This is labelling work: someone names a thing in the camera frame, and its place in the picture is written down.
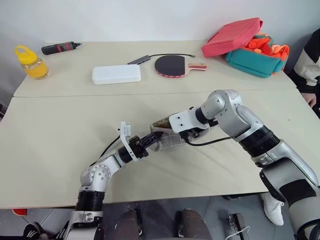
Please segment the table tennis paddle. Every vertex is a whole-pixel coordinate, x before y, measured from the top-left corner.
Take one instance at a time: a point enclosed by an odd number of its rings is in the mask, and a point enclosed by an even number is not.
[[[163,77],[182,78],[190,70],[207,70],[207,65],[204,63],[191,63],[180,55],[165,55],[155,61],[154,68],[156,73]]]

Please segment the gray floor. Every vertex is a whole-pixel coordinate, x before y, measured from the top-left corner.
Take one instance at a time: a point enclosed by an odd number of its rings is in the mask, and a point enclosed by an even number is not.
[[[228,224],[228,215],[241,213],[251,240],[293,240],[293,231],[288,217],[288,207],[282,207],[283,226],[275,226],[265,217],[258,195],[225,200],[220,196],[161,199],[139,202],[124,202],[104,205],[105,239],[113,235],[119,216],[132,208],[142,213],[144,239],[172,237],[176,212],[184,208],[197,211],[205,220],[213,240],[224,240],[233,233]],[[55,233],[70,217],[72,209],[29,209],[26,217],[14,215],[11,210],[0,210],[0,235],[21,235],[27,223],[38,222],[44,230]]]

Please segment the table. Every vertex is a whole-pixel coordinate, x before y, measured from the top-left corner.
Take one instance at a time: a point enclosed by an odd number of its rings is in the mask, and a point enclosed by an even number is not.
[[[0,124],[0,207],[75,205],[82,170],[118,135],[120,121],[131,122],[133,135],[143,137],[151,123],[200,105],[215,89],[14,97]],[[239,93],[243,103],[320,176],[320,121],[299,92],[288,88]],[[199,142],[225,136],[214,128]],[[267,189],[259,171],[233,140],[184,145],[130,162],[112,179],[104,202],[263,192]]]
[[[199,93],[208,89],[272,90],[295,88],[284,72],[260,78],[230,67],[221,57],[204,58],[204,41],[85,42],[75,50],[42,56],[50,76],[42,80],[26,77],[15,97],[57,97]],[[140,65],[141,81],[127,84],[94,85],[96,66],[123,65],[144,55],[161,53],[194,54],[193,63],[207,63],[205,72],[191,71],[180,79],[164,78],[154,70],[158,58]]]

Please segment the white shoe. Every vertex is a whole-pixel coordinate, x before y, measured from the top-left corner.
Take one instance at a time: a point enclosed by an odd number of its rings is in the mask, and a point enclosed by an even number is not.
[[[281,214],[281,207],[285,205],[282,201],[273,198],[270,192],[260,194],[263,204],[264,213],[266,217],[275,225],[282,226],[284,219]]]

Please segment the cord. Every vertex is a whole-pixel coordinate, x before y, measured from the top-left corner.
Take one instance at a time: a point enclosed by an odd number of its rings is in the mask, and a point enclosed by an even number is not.
[[[237,231],[237,232],[235,232],[234,234],[231,234],[231,235],[229,235],[229,236],[227,236],[226,238],[225,238],[225,240],[228,240],[229,238],[231,238],[231,237],[233,237],[233,236],[235,236],[235,235],[237,235],[237,234],[239,234],[239,233],[242,233],[242,232],[244,232],[246,229],[248,229],[248,231],[246,231],[246,233],[249,233],[249,230],[250,230],[250,226],[246,226],[244,229],[242,229],[241,231]]]
[[[204,143],[192,143],[192,142],[189,141],[189,139],[184,139],[184,141],[187,144],[191,145],[191,146],[200,147],[200,146],[214,144],[214,143],[221,142],[221,141],[228,140],[228,139],[231,139],[231,137],[228,136],[228,137],[219,138],[219,139],[216,139],[216,140],[213,140],[213,141],[204,142]]]
[[[162,54],[153,54],[153,55],[150,55],[149,57],[154,57],[154,56],[163,56],[163,55],[184,55],[184,56],[189,56],[189,57],[192,57],[192,58],[195,58],[196,55],[191,55],[191,54],[184,54],[184,53],[162,53]]]
[[[100,155],[100,158],[106,153],[106,151],[111,148],[111,146],[120,138],[120,135],[116,137],[115,140],[113,140],[107,147],[106,149],[103,151],[103,153]]]

